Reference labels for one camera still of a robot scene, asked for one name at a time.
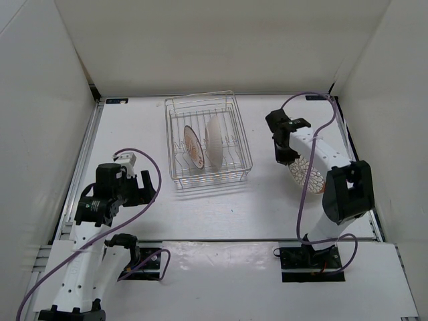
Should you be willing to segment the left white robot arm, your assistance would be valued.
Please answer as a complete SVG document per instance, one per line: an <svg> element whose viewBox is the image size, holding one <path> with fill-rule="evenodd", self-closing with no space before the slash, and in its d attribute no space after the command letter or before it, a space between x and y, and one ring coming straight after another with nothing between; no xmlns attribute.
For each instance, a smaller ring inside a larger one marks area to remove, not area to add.
<svg viewBox="0 0 428 321"><path fill-rule="evenodd" d="M141 262L138 238L119 233L113 220L123 207L149 206L156 197L148 171L131 160L103 163L80 196L70 238L73 252L60 264L65 275L51 306L39 320L105 320L108 288Z"/></svg>

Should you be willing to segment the orange patterned plate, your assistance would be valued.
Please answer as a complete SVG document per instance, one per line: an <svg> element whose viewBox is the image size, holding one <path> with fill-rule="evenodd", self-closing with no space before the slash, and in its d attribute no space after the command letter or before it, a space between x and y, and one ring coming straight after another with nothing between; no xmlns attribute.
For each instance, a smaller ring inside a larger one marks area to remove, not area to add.
<svg viewBox="0 0 428 321"><path fill-rule="evenodd" d="M183 138L184 138L185 148L193 164L198 169L200 170L203 169L205 167L205 158L203 155L203 149L199 141L199 138L195 134L195 131L189 125L186 125L184 127Z"/></svg>

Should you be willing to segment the floral patterned bowl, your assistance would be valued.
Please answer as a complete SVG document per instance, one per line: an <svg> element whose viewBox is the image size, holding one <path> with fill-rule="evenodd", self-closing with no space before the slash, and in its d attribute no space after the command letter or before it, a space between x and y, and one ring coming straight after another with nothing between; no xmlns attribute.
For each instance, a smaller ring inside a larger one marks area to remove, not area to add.
<svg viewBox="0 0 428 321"><path fill-rule="evenodd" d="M321 173L312 167L309 169L309 160L304 157L296 159L291 165L287 165L293 181L307 195L321 195L325 190L325 179Z"/></svg>

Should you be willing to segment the white ribbed bowl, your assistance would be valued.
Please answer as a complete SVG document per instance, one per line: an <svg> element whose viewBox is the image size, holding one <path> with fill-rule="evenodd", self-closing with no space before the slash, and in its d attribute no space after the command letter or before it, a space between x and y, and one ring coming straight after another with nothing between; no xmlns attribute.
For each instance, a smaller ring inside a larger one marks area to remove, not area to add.
<svg viewBox="0 0 428 321"><path fill-rule="evenodd" d="M205 144L211 164L219 170L223 164L223 142L217 115L212 116L205 127Z"/></svg>

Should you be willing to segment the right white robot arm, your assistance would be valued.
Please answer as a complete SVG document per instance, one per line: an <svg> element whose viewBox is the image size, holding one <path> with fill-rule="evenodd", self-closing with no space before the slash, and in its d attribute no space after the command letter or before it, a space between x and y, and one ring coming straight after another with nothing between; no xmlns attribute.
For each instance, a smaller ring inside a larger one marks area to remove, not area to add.
<svg viewBox="0 0 428 321"><path fill-rule="evenodd" d="M282 109L265 118L273 134L276 161L291 168L298 160L309 162L324 180L323 214L305 234L300 251L302 263L314 268L324 260L343 231L375 206L370 165L352 161L317 136L303 118L290 119Z"/></svg>

